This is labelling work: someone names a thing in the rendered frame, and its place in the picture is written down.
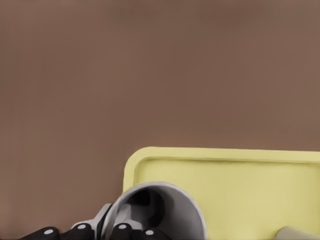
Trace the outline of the yellow tray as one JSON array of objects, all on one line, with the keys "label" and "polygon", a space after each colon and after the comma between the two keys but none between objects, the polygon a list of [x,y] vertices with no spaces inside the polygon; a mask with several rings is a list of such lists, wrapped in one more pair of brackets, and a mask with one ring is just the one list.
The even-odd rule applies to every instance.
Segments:
[{"label": "yellow tray", "polygon": [[287,226],[320,235],[320,151],[145,147],[123,189],[146,182],[185,190],[209,240],[270,240]]}]

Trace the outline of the left gripper right finger black root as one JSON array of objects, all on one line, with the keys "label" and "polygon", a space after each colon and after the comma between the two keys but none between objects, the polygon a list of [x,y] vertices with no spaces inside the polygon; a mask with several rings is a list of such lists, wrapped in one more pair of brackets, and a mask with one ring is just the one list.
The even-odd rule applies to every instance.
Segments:
[{"label": "left gripper right finger black root", "polygon": [[173,240],[160,228],[133,229],[129,223],[117,224],[109,240]]}]

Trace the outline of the left gripper left finger black root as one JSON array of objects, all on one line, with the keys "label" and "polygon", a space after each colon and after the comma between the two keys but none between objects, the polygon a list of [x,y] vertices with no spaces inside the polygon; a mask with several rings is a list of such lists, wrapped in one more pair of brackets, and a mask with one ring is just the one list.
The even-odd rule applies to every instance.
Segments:
[{"label": "left gripper left finger black root", "polygon": [[77,222],[66,232],[47,226],[19,240],[101,240],[106,232],[105,222],[112,206],[112,203],[105,204],[93,219]]}]

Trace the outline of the white IKEA cup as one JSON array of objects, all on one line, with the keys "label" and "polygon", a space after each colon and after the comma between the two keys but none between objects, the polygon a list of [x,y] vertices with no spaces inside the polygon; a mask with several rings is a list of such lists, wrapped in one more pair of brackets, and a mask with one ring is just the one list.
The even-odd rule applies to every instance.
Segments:
[{"label": "white IKEA cup", "polygon": [[274,240],[320,240],[320,235],[296,227],[286,226],[276,233]]},{"label": "white IKEA cup", "polygon": [[167,182],[151,181],[126,190],[112,204],[102,240],[109,240],[120,223],[130,224],[135,230],[159,228],[172,240],[208,239],[199,205],[187,192]]}]

